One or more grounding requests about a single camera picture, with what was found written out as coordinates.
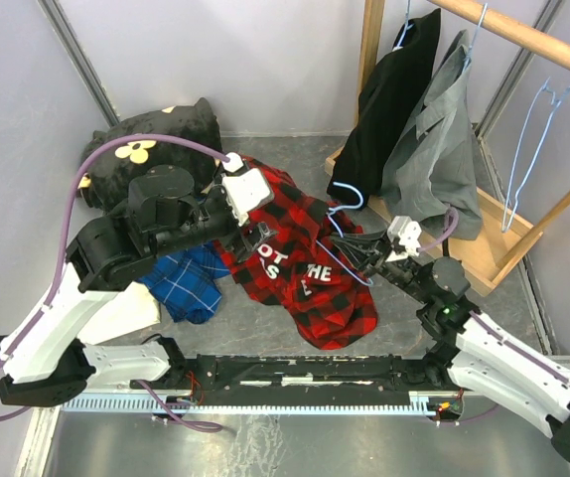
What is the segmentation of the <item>red black plaid shirt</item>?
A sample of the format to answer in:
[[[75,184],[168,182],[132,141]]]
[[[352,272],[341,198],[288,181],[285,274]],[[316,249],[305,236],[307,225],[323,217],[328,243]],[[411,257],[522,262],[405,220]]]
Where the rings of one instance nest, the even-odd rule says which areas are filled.
[[[277,236],[244,262],[214,244],[234,281],[252,300],[286,309],[302,338],[317,349],[344,348],[372,332],[378,314],[369,287],[351,275],[347,258],[330,240],[334,225],[346,234],[362,228],[343,212],[328,219],[331,205],[304,193],[286,172],[244,160],[262,171],[274,193],[250,218]]]

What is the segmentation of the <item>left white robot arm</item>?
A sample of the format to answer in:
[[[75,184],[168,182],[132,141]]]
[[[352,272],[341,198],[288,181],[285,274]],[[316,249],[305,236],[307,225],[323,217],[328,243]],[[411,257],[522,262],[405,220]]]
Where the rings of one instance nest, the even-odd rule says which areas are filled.
[[[273,234],[249,215],[273,198],[263,173],[245,164],[218,170],[203,200],[193,176],[179,167],[158,166],[133,179],[126,200],[87,223],[67,246],[63,280],[51,302],[38,305],[38,323],[0,336],[1,402],[52,407],[88,387],[176,388],[188,365],[175,340],[94,346],[79,332],[163,256],[217,240],[248,259]]]

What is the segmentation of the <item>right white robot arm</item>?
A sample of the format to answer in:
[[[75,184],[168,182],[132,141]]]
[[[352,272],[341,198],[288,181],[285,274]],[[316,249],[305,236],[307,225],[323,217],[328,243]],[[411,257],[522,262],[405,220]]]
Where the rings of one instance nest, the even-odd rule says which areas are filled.
[[[386,232],[332,234],[330,240],[356,271],[378,275],[421,303],[416,315],[435,342],[422,366],[427,384],[453,384],[489,398],[536,427],[570,463],[570,369],[515,338],[473,303],[457,259],[419,263]]]

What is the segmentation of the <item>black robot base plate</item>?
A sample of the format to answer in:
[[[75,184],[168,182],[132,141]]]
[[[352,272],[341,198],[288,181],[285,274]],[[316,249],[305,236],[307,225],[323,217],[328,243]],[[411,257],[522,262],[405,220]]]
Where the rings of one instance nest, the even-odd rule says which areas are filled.
[[[196,391],[204,405],[407,404],[411,392],[456,392],[446,357],[214,356],[185,358],[157,391]]]

